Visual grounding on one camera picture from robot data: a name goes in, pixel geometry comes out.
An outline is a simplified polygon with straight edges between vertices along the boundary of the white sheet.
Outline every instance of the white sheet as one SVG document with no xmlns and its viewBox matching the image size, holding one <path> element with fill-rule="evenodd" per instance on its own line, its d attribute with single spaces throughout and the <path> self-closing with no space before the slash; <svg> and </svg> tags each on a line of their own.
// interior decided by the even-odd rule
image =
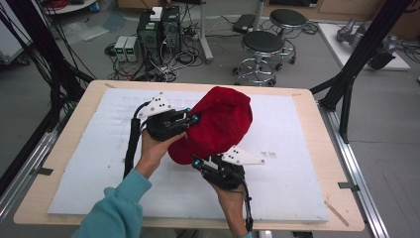
<svg viewBox="0 0 420 238">
<path fill-rule="evenodd" d="M 87 214 L 117 186 L 124 171 L 130 120 L 136 108 L 157 90 L 108 89 L 90 120 L 62 176 L 50 206 L 52 214 Z M 192 107 L 202 92 L 164 91 L 175 109 Z M 327 221 L 305 138 L 291 97 L 249 95 L 254 121 L 240 148 L 265 160 L 245 166 L 254 219 Z M 140 156 L 138 147 L 136 158 Z M 224 218 L 213 188 L 191 166 L 166 155 L 151 177 L 152 189 L 142 198 L 150 217 Z"/>
</svg>

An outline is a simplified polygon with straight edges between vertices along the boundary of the teal sleeve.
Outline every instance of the teal sleeve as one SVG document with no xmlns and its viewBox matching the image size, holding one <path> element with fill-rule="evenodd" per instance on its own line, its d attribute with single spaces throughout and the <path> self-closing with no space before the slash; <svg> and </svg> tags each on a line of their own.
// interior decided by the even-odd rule
<svg viewBox="0 0 420 238">
<path fill-rule="evenodd" d="M 253 238 L 253 234 L 251 234 L 251 232 L 250 232 L 247 235 L 242 236 L 241 238 Z"/>
<path fill-rule="evenodd" d="M 105 188 L 105 197 L 96 202 L 72 237 L 140 237 L 142 196 L 152 187 L 150 181 L 131 170 L 116 187 Z"/>
</svg>

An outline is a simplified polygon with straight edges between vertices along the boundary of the black frame post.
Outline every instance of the black frame post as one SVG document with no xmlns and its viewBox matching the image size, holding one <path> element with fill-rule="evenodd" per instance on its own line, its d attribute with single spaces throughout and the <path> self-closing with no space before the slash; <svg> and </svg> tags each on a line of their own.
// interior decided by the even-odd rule
<svg viewBox="0 0 420 238">
<path fill-rule="evenodd" d="M 349 143 L 348 125 L 353 84 L 411 2 L 412 0 L 386 0 L 343 69 L 335 77 L 310 89 L 315 94 L 330 87 L 327 95 L 319 101 L 319 105 L 329 111 L 335 111 L 337 103 L 343 97 L 340 135 L 346 143 Z"/>
</svg>

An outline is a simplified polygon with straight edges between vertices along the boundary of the stool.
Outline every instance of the stool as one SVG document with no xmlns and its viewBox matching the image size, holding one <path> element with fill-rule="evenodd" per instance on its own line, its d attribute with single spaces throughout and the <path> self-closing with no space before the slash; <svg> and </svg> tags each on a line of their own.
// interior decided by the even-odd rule
<svg viewBox="0 0 420 238">
<path fill-rule="evenodd" d="M 285 38 L 285 34 L 290 30 L 292 31 L 301 29 L 302 26 L 306 23 L 306 18 L 302 14 L 290 9 L 277 9 L 269 14 L 269 20 L 273 25 L 280 28 L 278 35 L 281 37 L 284 48 L 282 51 L 283 55 L 281 57 L 280 63 L 275 67 L 275 69 L 281 70 L 282 59 L 284 56 L 293 54 L 293 57 L 289 62 L 294 63 L 296 61 L 296 47 L 291 41 Z M 286 43 L 289 43 L 292 48 L 287 48 L 285 46 Z"/>
<path fill-rule="evenodd" d="M 265 82 L 269 86 L 274 86 L 276 83 L 274 70 L 263 58 L 281 54 L 283 49 L 281 38 L 270 32 L 249 32 L 242 38 L 242 48 L 256 57 L 245 59 L 234 68 L 234 74 L 238 74 L 235 85 L 240 84 L 240 79 L 246 79 L 259 86 Z"/>
</svg>

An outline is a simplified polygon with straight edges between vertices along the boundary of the baseball cap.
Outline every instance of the baseball cap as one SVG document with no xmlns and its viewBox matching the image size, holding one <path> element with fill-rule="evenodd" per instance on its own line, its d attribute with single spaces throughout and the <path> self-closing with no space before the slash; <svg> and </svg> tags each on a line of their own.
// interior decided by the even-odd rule
<svg viewBox="0 0 420 238">
<path fill-rule="evenodd" d="M 192 155 L 207 158 L 238 145 L 250 129 L 253 112 L 251 98 L 232 88 L 215 86 L 191 109 L 199 122 L 186 131 L 186 137 L 170 145 L 170 157 L 189 165 Z"/>
</svg>

